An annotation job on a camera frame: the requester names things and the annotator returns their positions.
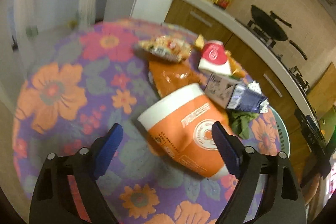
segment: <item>cutting board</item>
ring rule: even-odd
[[[336,68],[331,63],[322,78],[308,93],[307,99],[320,119],[336,102]]]

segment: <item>cabinet handle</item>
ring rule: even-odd
[[[208,27],[212,27],[212,24],[205,20],[203,17],[201,17],[200,15],[196,14],[194,11],[190,11],[190,15],[194,18],[196,18],[197,20],[199,20],[200,22],[204,23],[205,25],[207,25]]]
[[[276,93],[280,96],[280,98],[282,97],[282,94],[280,92],[280,90],[278,90],[278,88],[275,86],[275,84],[271,81],[271,79],[267,76],[267,74],[264,74],[265,79],[267,80],[267,82],[269,82],[269,84],[272,86],[272,88],[274,88],[274,90],[276,91]]]

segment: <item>screw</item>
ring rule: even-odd
[[[285,152],[280,151],[279,152],[279,157],[282,158],[282,159],[285,159],[285,158],[287,158],[287,154]]]
[[[81,148],[80,150],[79,150],[79,153],[81,154],[81,155],[85,155],[85,154],[87,154],[89,152],[89,150],[88,150],[88,148],[86,148],[86,147],[83,147],[83,148]]]
[[[47,156],[47,159],[48,160],[52,160],[53,158],[55,158],[56,154],[55,153],[50,153],[48,156]]]
[[[249,154],[253,154],[254,153],[254,148],[251,147],[251,146],[246,146],[245,151]]]

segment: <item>drawer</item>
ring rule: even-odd
[[[232,36],[232,32],[218,21],[182,0],[173,0],[165,22],[201,34],[206,40],[219,40],[224,44]]]
[[[260,84],[261,90],[268,97],[270,105],[284,121],[288,133],[297,130],[299,122],[294,116],[294,111],[298,106],[286,87],[268,65],[235,35],[230,38],[225,48],[231,51],[232,57]]]

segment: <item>gas burner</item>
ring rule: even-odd
[[[249,21],[247,28],[267,47],[273,48],[275,46],[276,42],[270,38],[270,36],[265,31],[257,26],[253,20]]]
[[[299,85],[299,87],[303,90],[305,94],[307,94],[310,90],[310,86],[307,81],[302,79],[302,74],[299,71],[298,67],[295,66],[289,69],[290,74],[292,75],[295,82]]]

